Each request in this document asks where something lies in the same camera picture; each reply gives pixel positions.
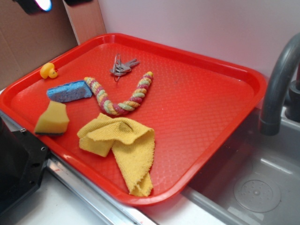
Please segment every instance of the yellow cloth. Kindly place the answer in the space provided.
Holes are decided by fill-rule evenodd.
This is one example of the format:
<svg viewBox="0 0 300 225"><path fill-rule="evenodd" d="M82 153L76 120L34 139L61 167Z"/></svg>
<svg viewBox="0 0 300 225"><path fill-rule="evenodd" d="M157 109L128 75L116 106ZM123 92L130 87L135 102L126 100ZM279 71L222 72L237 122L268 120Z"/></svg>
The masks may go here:
<svg viewBox="0 0 300 225"><path fill-rule="evenodd" d="M134 120L99 114L77 133L79 147L106 157L115 156L129 194L148 196L153 189L149 170L154 158L154 130Z"/></svg>

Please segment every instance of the metal sink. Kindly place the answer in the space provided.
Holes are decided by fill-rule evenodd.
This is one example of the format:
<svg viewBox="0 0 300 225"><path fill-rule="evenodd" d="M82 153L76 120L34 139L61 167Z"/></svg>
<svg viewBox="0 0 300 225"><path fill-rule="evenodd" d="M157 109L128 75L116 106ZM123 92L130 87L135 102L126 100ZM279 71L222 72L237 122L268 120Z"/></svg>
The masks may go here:
<svg viewBox="0 0 300 225"><path fill-rule="evenodd" d="M251 112L185 193L228 224L300 224L300 124L282 118L279 134L264 136L258 116Z"/></svg>

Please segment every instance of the rubber duck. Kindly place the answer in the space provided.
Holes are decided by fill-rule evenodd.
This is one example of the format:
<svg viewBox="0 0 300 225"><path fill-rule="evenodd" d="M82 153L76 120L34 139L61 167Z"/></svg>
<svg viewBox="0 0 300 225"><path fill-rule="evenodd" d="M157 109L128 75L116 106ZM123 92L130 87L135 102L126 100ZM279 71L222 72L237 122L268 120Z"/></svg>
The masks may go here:
<svg viewBox="0 0 300 225"><path fill-rule="evenodd" d="M44 64L40 70L41 77L46 79L47 77L55 78L58 76L55 65L51 62Z"/></svg>

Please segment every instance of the rope toy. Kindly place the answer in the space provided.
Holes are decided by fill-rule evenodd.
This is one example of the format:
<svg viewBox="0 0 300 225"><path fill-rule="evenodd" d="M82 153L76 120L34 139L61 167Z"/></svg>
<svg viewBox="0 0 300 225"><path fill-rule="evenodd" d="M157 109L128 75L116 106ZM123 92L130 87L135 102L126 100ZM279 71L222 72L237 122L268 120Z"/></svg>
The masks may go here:
<svg viewBox="0 0 300 225"><path fill-rule="evenodd" d="M139 107L143 98L146 96L147 90L149 89L152 80L153 73L145 73L137 84L137 87L130 99L128 101L124 101L123 103L114 104L108 99L108 95L101 84L99 84L94 78L84 78L84 81L96 96L101 110L106 112L107 114L115 116L126 115L127 113L133 111L135 108Z"/></svg>

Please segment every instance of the sink drain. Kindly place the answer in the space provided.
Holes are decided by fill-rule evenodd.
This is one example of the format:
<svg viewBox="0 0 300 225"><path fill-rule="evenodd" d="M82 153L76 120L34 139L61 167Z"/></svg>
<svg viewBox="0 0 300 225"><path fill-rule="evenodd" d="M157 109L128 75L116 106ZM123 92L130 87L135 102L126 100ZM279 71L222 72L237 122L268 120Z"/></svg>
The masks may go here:
<svg viewBox="0 0 300 225"><path fill-rule="evenodd" d="M252 174L237 181L234 196L238 203L253 212L268 212L280 202L279 187L259 174Z"/></svg>

